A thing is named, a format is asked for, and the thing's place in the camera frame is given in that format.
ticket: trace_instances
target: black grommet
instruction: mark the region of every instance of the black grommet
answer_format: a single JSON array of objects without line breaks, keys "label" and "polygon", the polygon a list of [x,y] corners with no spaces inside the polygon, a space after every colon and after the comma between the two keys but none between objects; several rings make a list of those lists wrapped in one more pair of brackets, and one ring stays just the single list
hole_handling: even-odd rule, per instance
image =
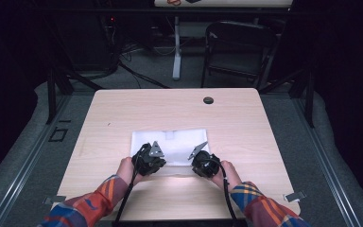
[{"label": "black grommet", "polygon": [[204,98],[204,103],[205,104],[212,104],[212,103],[214,103],[214,99],[207,96],[207,97]]}]

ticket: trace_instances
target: white object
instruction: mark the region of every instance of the white object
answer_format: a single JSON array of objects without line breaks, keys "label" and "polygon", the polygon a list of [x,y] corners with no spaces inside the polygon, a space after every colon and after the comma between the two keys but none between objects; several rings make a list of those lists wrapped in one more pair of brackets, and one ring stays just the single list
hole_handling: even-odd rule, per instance
[{"label": "white object", "polygon": [[189,3],[181,0],[179,6],[168,4],[165,0],[155,0],[155,7],[167,8],[290,8],[292,0],[201,0]]},{"label": "white object", "polygon": [[[143,144],[151,145],[157,141],[164,153],[166,164],[155,176],[194,175],[188,160],[194,148],[207,141],[205,129],[182,131],[134,131],[131,137],[130,156],[132,157]],[[208,144],[203,148],[211,153]]]},{"label": "white object", "polygon": [[182,67],[181,56],[181,38],[179,33],[179,17],[175,17],[175,62],[173,63],[173,79],[179,80],[181,78]]}]

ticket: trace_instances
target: plaid sleeve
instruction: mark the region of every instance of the plaid sleeve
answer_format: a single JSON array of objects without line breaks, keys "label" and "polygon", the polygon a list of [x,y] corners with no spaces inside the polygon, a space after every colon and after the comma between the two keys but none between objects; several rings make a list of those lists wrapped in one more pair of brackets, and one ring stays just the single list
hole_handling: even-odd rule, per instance
[{"label": "plaid sleeve", "polygon": [[94,226],[123,199],[127,184],[117,175],[105,180],[94,192],[56,205],[39,226]]},{"label": "plaid sleeve", "polygon": [[231,197],[254,226],[310,226],[287,207],[264,196],[254,183],[239,184]]}]

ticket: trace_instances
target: chair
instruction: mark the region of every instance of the chair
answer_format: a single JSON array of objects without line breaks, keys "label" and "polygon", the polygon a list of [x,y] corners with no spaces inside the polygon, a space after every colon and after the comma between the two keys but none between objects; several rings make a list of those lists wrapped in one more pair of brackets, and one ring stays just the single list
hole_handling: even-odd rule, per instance
[{"label": "chair", "polygon": [[219,21],[205,32],[206,46],[201,88],[206,71],[247,78],[255,88],[261,86],[270,55],[277,43],[276,34],[265,26]]}]

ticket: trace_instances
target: gray carpet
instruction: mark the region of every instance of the gray carpet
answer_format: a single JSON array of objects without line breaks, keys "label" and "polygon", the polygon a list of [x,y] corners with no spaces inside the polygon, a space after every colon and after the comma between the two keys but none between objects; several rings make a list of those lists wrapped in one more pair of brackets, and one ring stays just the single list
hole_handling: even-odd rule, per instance
[{"label": "gray carpet", "polygon": [[[201,51],[202,49],[189,48],[187,45],[183,48],[181,80],[179,81],[174,81],[171,78],[173,54],[159,55],[146,51],[135,51],[131,53],[131,61],[123,60],[123,62],[136,72],[157,79],[167,86],[192,88],[199,87],[200,83]],[[43,205],[43,199],[46,196],[56,195],[93,97],[91,89],[78,81],[72,82],[77,91],[69,98],[63,97],[63,100],[67,100],[66,103],[68,103],[52,124],[48,134],[52,135],[55,129],[67,130],[67,133],[62,142],[49,142],[49,136],[44,139],[41,156],[19,197],[4,218],[2,226],[35,226],[49,212],[50,206]],[[113,75],[103,79],[95,79],[94,82],[105,88],[139,88],[135,78],[122,68],[119,68]],[[141,80],[140,83],[143,89],[158,88]],[[244,79],[226,79],[222,76],[213,76],[208,79],[206,86],[246,87],[250,84]],[[24,132],[0,166],[0,201],[45,129],[44,122],[47,119],[46,84],[37,88],[36,92],[39,95],[38,107]],[[332,191],[320,169],[313,142],[300,119],[300,113],[296,111],[293,101],[285,94],[285,88],[281,88],[275,95],[262,96],[262,100],[293,188],[295,191],[303,190],[308,196],[301,201],[301,216],[312,226],[346,226]],[[315,98],[314,122],[315,131],[320,137],[338,178],[352,202],[354,211],[363,225],[363,191],[336,150],[333,133],[319,96]],[[51,141],[60,137],[61,135],[56,133]],[[217,223],[208,221],[144,222],[127,223],[125,226],[230,226],[229,223],[229,221]],[[109,225],[107,222],[97,224],[97,226],[107,225]]]}]

